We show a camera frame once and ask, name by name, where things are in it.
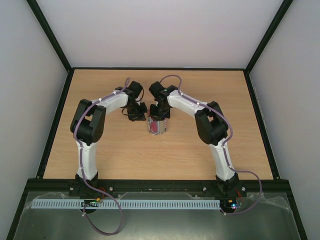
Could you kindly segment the orange transparent sunglasses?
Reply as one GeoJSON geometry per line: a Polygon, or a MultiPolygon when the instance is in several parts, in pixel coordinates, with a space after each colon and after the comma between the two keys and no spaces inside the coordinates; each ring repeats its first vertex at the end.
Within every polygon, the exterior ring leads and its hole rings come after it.
{"type": "Polygon", "coordinates": [[[150,121],[148,123],[149,126],[149,132],[152,134],[158,134],[159,133],[159,122],[158,121],[150,121]]]}

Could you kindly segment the striped newspaper print glasses case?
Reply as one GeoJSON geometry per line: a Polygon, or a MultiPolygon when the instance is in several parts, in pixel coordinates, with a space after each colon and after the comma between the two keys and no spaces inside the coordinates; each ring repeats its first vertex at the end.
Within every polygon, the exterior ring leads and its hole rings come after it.
{"type": "Polygon", "coordinates": [[[148,132],[154,136],[164,134],[167,131],[167,125],[168,121],[166,118],[156,120],[149,116],[147,119],[148,132]]]}

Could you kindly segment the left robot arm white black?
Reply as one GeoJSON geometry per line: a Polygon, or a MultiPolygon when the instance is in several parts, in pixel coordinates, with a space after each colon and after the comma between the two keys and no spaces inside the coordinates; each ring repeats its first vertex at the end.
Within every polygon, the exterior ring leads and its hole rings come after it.
{"type": "Polygon", "coordinates": [[[101,194],[96,152],[97,142],[104,132],[106,116],[122,109],[127,111],[124,115],[130,121],[145,121],[147,106],[142,102],[143,96],[143,86],[127,78],[124,87],[117,87],[99,99],[82,99],[79,102],[70,125],[78,149],[78,170],[74,183],[70,184],[71,196],[97,197],[101,194]]]}

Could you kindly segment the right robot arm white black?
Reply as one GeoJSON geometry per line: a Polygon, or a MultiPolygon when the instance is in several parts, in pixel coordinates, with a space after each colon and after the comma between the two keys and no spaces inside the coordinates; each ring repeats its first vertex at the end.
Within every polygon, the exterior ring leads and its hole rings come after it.
{"type": "Polygon", "coordinates": [[[148,90],[156,101],[149,109],[152,119],[169,119],[172,108],[177,108],[194,118],[198,136],[209,146],[215,161],[218,191],[224,196],[233,193],[239,176],[234,171],[227,144],[229,125],[219,104],[215,101],[202,102],[183,93],[174,85],[165,88],[158,81],[148,90]]]}

